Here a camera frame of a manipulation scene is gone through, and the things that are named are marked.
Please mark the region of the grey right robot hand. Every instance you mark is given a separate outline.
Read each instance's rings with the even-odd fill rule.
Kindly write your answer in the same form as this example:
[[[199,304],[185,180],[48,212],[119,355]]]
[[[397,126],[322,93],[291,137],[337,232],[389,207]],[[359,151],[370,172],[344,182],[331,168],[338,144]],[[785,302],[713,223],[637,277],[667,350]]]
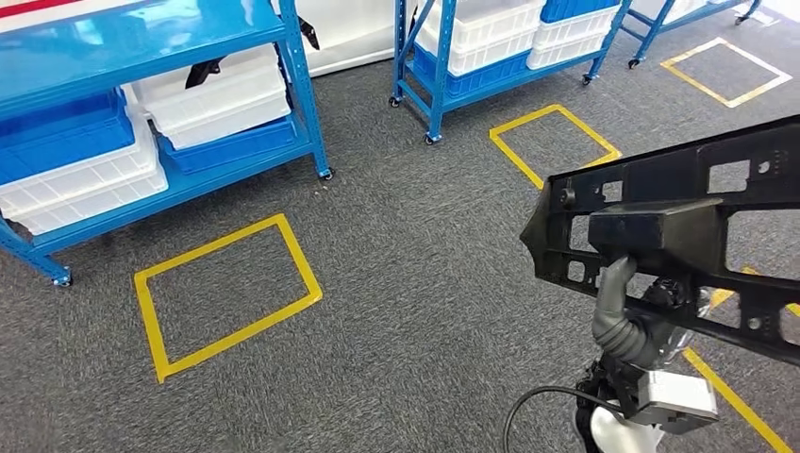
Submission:
[[[642,371],[662,369],[683,351],[692,332],[667,319],[626,307],[627,284],[635,275],[637,262],[625,256],[603,274],[592,318],[592,336],[603,353]],[[695,308],[699,317],[711,309],[710,291],[689,290],[681,282],[657,278],[642,300],[665,309]]]

